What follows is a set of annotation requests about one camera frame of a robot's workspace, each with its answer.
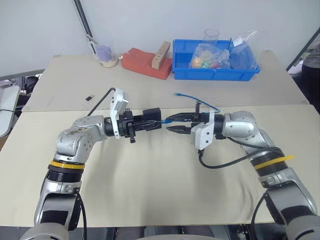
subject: table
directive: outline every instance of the table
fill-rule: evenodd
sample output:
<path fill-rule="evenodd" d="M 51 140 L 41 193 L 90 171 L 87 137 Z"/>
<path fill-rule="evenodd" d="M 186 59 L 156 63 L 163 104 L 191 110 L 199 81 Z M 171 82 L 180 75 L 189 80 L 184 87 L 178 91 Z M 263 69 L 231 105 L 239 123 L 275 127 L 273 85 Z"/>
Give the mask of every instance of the table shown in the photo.
<path fill-rule="evenodd" d="M 286 155 L 320 208 L 320 117 L 312 105 L 223 107 L 251 112 Z M 162 119 L 190 109 L 163 109 Z M 23 112 L 0 152 L 0 226 L 32 226 L 41 184 L 55 151 L 56 137 L 87 111 Z M 108 111 L 96 115 L 108 116 Z M 229 140 L 206 149 L 207 164 L 243 155 Z M 81 194 L 88 227 L 215 225 L 249 223 L 264 189 L 248 160 L 207 169 L 197 160 L 189 135 L 164 128 L 110 137 L 92 149 Z M 263 203 L 256 222 L 272 222 Z"/>
<path fill-rule="evenodd" d="M 250 81 L 167 80 L 122 68 L 104 68 L 93 56 L 54 57 L 36 84 L 25 112 L 91 109 L 110 87 L 129 94 L 132 109 L 193 108 L 194 100 L 173 96 L 179 92 L 218 107 L 308 104 L 272 51 L 262 52 L 261 72 Z M 90 95 L 95 97 L 86 101 Z M 108 109 L 109 100 L 98 109 Z"/>
<path fill-rule="evenodd" d="M 0 89 L 0 109 L 10 111 L 0 111 L 0 138 L 10 131 L 15 109 L 19 98 L 20 88 L 11 86 Z"/>

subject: black connector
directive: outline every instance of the black connector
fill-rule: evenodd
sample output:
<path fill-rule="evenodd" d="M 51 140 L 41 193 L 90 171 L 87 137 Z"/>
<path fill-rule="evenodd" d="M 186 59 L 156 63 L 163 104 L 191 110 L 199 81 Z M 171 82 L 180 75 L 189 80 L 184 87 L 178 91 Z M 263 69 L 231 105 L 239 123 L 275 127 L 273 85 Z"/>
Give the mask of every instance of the black connector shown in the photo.
<path fill-rule="evenodd" d="M 119 120 L 117 120 L 119 135 L 130 138 L 130 143 L 136 142 L 135 136 L 137 131 L 151 131 L 162 127 L 160 108 L 147 109 L 142 111 L 142 113 L 142 115 L 133 116 L 132 111 L 127 108 L 122 115 L 119 115 Z M 104 129 L 107 136 L 112 137 L 115 135 L 109 117 L 104 119 Z"/>

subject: blue cable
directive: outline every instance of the blue cable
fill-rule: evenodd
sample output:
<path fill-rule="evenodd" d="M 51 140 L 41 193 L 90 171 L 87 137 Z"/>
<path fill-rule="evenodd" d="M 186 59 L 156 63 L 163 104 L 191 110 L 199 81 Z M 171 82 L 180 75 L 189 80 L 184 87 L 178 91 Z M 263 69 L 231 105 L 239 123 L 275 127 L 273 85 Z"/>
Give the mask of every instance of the blue cable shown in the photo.
<path fill-rule="evenodd" d="M 185 95 L 185 94 L 179 93 L 179 92 L 172 92 L 171 94 L 172 94 L 172 95 L 175 95 L 175 96 L 183 96 L 183 97 L 187 97 L 187 98 L 194 99 L 194 100 L 196 100 L 196 101 L 199 101 L 199 102 L 203 103 L 204 105 L 207 105 L 207 106 L 210 107 L 210 108 L 213 108 L 213 109 L 217 110 L 216 113 L 220 113 L 220 112 L 221 112 L 221 110 L 220 110 L 219 108 L 217 108 L 217 107 L 215 107 L 215 106 L 212 106 L 212 105 L 210 105 L 209 103 L 207 103 L 207 102 L 205 102 L 205 101 L 202 101 L 202 100 L 200 100 L 200 99 L 198 99 L 198 98 L 196 98 L 196 97 L 194 97 L 194 96 Z"/>

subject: wooden block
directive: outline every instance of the wooden block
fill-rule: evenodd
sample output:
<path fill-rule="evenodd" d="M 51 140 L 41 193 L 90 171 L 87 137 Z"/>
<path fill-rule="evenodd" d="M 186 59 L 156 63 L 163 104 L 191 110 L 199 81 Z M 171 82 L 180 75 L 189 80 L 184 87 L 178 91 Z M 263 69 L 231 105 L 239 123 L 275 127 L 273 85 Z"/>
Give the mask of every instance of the wooden block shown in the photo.
<path fill-rule="evenodd" d="M 156 52 L 154 58 L 152 59 L 152 65 L 151 67 L 153 69 L 159 69 L 162 62 L 164 61 L 167 52 L 170 48 L 170 42 L 164 41 L 160 47 L 160 49 Z"/>
<path fill-rule="evenodd" d="M 125 69 L 165 80 L 171 73 L 172 59 L 165 57 L 159 69 L 154 69 L 151 65 L 155 56 L 154 53 L 131 48 L 122 55 L 121 65 Z"/>

